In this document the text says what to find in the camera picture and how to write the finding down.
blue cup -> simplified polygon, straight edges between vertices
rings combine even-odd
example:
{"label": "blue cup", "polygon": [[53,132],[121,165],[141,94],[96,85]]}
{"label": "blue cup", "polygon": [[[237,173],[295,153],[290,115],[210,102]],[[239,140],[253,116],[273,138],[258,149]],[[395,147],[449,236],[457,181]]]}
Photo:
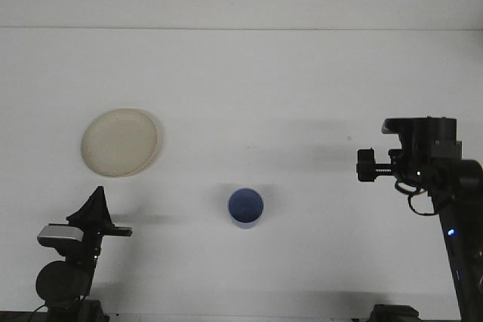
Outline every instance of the blue cup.
{"label": "blue cup", "polygon": [[230,197],[228,211],[237,226],[243,229],[251,228],[262,215],[262,197],[252,189],[239,189]]}

black cable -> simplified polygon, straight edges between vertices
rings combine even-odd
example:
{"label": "black cable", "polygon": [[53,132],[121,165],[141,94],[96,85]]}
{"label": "black cable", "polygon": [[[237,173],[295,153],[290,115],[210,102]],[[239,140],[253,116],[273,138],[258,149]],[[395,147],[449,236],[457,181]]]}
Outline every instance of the black cable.
{"label": "black cable", "polygon": [[29,316],[29,319],[27,320],[27,322],[30,322],[32,320],[32,317],[33,315],[40,309],[40,308],[43,308],[43,307],[46,307],[46,305],[41,305],[40,307],[36,308],[34,311],[30,312],[30,316]]}
{"label": "black cable", "polygon": [[442,203],[440,203],[440,205],[435,208],[435,211],[434,213],[420,213],[419,211],[417,211],[414,206],[413,206],[413,202],[412,202],[412,198],[416,195],[421,195],[423,193],[426,192],[425,189],[421,188],[420,186],[413,186],[413,185],[409,185],[409,184],[405,184],[405,185],[409,185],[409,186],[412,186],[413,188],[415,188],[414,190],[407,190],[405,188],[403,188],[401,185],[399,184],[402,184],[402,182],[399,182],[399,181],[396,181],[395,182],[395,188],[398,192],[401,192],[402,194],[405,194],[408,196],[408,205],[409,205],[409,208],[413,211],[413,213],[417,214],[417,215],[421,215],[421,216],[434,216],[434,215],[438,215],[439,212],[441,210],[443,210],[446,206],[449,205],[450,203],[450,200],[451,199],[447,199],[446,201],[443,201]]}

paper plate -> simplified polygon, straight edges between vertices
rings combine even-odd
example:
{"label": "paper plate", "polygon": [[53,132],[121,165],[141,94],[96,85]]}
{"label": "paper plate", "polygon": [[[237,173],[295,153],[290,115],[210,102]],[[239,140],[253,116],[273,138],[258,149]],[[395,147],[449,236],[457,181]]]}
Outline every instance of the paper plate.
{"label": "paper plate", "polygon": [[82,137],[81,153],[94,172],[111,177],[141,171],[158,147],[155,122],[140,109],[115,109],[94,122]]}

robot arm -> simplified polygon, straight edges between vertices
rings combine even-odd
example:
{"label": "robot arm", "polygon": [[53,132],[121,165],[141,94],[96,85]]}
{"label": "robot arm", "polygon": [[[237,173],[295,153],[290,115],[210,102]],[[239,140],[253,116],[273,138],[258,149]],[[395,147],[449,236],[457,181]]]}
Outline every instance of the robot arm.
{"label": "robot arm", "polygon": [[394,176],[411,198],[427,192],[439,215],[462,322],[483,320],[483,170],[461,159],[453,118],[388,118],[383,133],[397,133],[401,149],[389,150],[390,164],[376,164],[373,149],[358,151],[362,182]]}

